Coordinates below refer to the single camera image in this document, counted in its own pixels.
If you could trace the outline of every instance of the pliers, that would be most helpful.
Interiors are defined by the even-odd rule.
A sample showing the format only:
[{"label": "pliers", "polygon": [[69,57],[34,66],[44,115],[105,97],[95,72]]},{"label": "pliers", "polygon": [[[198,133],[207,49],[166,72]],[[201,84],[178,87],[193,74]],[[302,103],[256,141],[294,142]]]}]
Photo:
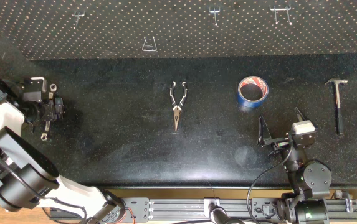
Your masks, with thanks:
[{"label": "pliers", "polygon": [[178,128],[178,122],[179,122],[179,114],[182,112],[183,110],[183,106],[186,100],[186,92],[187,92],[187,88],[186,88],[186,82],[183,82],[183,87],[184,87],[184,95],[181,98],[181,101],[179,102],[179,104],[176,104],[176,100],[174,99],[174,88],[176,86],[176,82],[173,82],[173,84],[171,84],[170,87],[170,101],[171,101],[171,105],[173,107],[173,111],[174,111],[174,127],[175,130],[177,131]]}]

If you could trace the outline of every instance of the hammer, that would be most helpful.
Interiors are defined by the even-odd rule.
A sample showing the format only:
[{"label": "hammer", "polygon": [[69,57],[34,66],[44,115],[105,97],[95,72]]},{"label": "hammer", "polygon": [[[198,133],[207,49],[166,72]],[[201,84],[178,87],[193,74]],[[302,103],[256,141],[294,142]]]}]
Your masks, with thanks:
[{"label": "hammer", "polygon": [[346,84],[347,80],[342,80],[340,78],[331,78],[325,84],[329,82],[333,82],[336,88],[336,105],[337,105],[337,123],[338,123],[338,135],[343,135],[343,117],[341,116],[341,108],[340,108],[340,95],[339,95],[339,84]]}]

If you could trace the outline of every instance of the pegboard hook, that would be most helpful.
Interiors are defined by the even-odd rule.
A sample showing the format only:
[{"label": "pegboard hook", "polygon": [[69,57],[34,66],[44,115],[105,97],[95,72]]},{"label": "pegboard hook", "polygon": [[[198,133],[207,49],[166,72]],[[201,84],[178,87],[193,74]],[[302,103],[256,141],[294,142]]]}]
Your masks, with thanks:
[{"label": "pegboard hook", "polygon": [[85,16],[85,12],[83,14],[81,14],[81,12],[74,11],[74,15],[73,16],[77,17],[76,26],[74,27],[74,29],[75,29],[77,27],[77,24],[79,23],[79,18]]},{"label": "pegboard hook", "polygon": [[154,49],[145,49],[145,47],[153,47],[152,45],[145,45],[146,44],[146,37],[143,37],[144,42],[142,45],[142,51],[147,51],[147,52],[154,52],[158,50],[158,47],[156,46],[156,41],[155,41],[155,37],[153,37],[153,43],[155,44]]},{"label": "pegboard hook", "polygon": [[218,10],[216,10],[216,8],[214,8],[214,10],[211,10],[209,8],[209,12],[214,14],[214,25],[218,26],[217,25],[217,16],[216,16],[216,14],[220,12],[220,7],[218,7]]},{"label": "pegboard hook", "polygon": [[275,6],[274,8],[271,8],[270,6],[270,10],[274,12],[274,16],[275,16],[275,24],[278,24],[278,20],[277,20],[277,11],[286,11],[287,15],[288,15],[288,22],[289,25],[292,25],[292,22],[290,22],[290,16],[289,16],[289,10],[291,10],[292,8],[289,6],[286,6],[285,8],[280,8],[277,9]]}]

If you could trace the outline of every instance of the speckled black surface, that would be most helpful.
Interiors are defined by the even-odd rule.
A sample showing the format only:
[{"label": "speckled black surface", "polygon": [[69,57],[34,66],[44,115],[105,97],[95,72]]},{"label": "speckled black surface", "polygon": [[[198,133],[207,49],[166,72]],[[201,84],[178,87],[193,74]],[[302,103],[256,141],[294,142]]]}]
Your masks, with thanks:
[{"label": "speckled black surface", "polygon": [[[318,125],[309,158],[332,168],[333,187],[357,188],[357,54],[48,60],[15,63],[6,71],[8,78],[43,75],[58,85],[66,114],[52,124],[52,140],[42,142],[40,128],[34,134],[25,129],[22,136],[76,182],[249,187],[281,160],[256,146],[258,116],[263,114],[273,137],[280,137],[296,121],[297,106]],[[249,75],[262,77],[270,93],[260,108],[243,113],[236,89]],[[349,80],[340,86],[343,138],[336,135],[333,87],[324,85],[333,77]],[[188,98],[176,133],[168,92],[171,81],[184,80]],[[258,186],[287,187],[283,168]]]}]

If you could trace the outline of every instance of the hammer head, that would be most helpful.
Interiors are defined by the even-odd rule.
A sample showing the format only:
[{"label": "hammer head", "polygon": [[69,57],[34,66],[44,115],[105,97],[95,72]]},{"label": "hammer head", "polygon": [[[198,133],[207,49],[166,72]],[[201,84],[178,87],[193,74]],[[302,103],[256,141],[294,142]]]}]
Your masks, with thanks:
[{"label": "hammer head", "polygon": [[340,83],[346,84],[347,80],[342,80],[340,78],[331,78],[325,84],[328,84],[329,82],[333,82],[334,85],[339,85]]}]

